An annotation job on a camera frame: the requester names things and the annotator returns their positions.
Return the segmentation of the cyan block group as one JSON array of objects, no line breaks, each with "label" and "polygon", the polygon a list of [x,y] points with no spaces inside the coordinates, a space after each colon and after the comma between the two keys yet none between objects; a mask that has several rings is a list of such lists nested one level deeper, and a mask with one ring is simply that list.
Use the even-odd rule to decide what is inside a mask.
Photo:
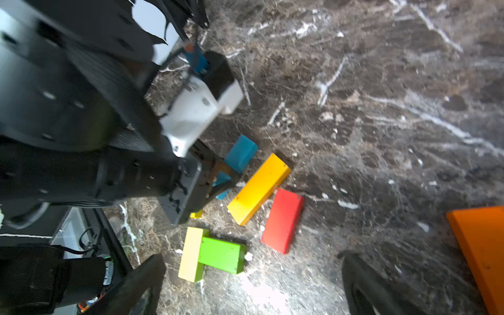
[{"label": "cyan block group", "polygon": [[[258,149],[259,147],[255,142],[247,138],[245,135],[240,135],[230,152],[227,154],[227,157],[225,157],[224,162],[239,174],[243,174]],[[229,180],[230,177],[228,175],[219,172],[217,181],[213,186],[220,185]],[[224,199],[227,196],[228,191],[229,190],[225,190],[221,194],[217,195],[216,199]]]}]

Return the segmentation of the red-orange small block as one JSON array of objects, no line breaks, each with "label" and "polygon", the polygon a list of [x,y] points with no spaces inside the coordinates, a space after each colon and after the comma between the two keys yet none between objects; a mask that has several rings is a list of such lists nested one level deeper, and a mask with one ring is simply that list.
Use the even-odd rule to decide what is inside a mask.
[{"label": "red-orange small block", "polygon": [[299,194],[278,189],[261,236],[263,244],[282,255],[289,252],[304,200]]}]

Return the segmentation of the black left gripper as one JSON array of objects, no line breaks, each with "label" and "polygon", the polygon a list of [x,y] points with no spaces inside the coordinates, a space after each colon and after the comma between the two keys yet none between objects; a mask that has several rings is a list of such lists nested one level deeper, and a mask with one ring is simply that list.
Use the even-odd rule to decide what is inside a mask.
[{"label": "black left gripper", "polygon": [[157,199],[171,224],[186,223],[191,213],[203,209],[241,178],[241,174],[200,140],[181,159],[178,171],[172,191]]}]

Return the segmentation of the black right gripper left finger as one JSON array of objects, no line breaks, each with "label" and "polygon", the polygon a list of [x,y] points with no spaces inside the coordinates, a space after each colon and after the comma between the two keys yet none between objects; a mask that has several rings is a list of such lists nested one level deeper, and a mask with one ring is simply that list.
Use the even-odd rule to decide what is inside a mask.
[{"label": "black right gripper left finger", "polygon": [[152,255],[85,313],[156,314],[165,272],[163,255]]}]

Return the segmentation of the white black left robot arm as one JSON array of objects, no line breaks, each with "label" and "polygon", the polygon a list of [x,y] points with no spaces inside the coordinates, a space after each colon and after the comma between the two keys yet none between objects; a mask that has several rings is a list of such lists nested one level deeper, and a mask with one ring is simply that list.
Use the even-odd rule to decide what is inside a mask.
[{"label": "white black left robot arm", "polygon": [[22,230],[52,206],[155,197],[186,223],[240,179],[200,140],[243,94],[225,56],[185,31],[203,1],[1,2],[1,205]]}]

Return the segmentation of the yellow small block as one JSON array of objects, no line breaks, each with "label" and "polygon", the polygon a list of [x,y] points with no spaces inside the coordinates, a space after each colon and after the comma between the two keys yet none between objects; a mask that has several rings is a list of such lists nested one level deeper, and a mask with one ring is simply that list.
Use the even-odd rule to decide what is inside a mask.
[{"label": "yellow small block", "polygon": [[190,218],[191,219],[201,219],[203,215],[203,210],[199,210],[198,212],[191,213]]}]

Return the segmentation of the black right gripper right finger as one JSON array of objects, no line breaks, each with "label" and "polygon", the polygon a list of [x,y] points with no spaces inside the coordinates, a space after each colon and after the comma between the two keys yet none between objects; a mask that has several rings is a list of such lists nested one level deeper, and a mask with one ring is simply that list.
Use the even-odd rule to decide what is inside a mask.
[{"label": "black right gripper right finger", "polygon": [[342,251],[338,258],[343,261],[343,286],[351,314],[424,314],[356,253]]}]

